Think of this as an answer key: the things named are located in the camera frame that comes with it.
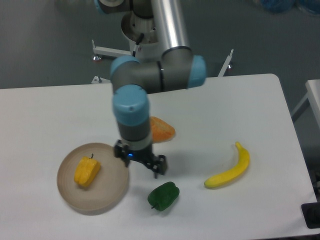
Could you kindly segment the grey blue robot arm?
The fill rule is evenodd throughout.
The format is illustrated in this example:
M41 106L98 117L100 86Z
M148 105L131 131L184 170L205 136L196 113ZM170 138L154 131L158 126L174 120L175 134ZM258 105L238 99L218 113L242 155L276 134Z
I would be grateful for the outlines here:
M190 48L178 0L97 0L95 6L105 14L130 12L135 43L144 43L154 33L160 46L153 61L144 62L136 50L117 57L110 67L110 81L120 133L114 156L126 166L135 161L155 176L164 175L166 157L153 154L148 95L202 86L207 77L205 60Z

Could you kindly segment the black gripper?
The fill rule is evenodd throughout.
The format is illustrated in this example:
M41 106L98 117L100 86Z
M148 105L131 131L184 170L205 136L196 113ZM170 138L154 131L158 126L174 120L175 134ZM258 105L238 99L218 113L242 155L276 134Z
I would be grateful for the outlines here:
M126 168L131 161L143 164L147 169L152 170L155 179L158 178L158 175L164 176L167 171L166 156L154 155L152 144L140 150L132 150L118 139L113 147L113 153L115 158L120 158L124 162Z

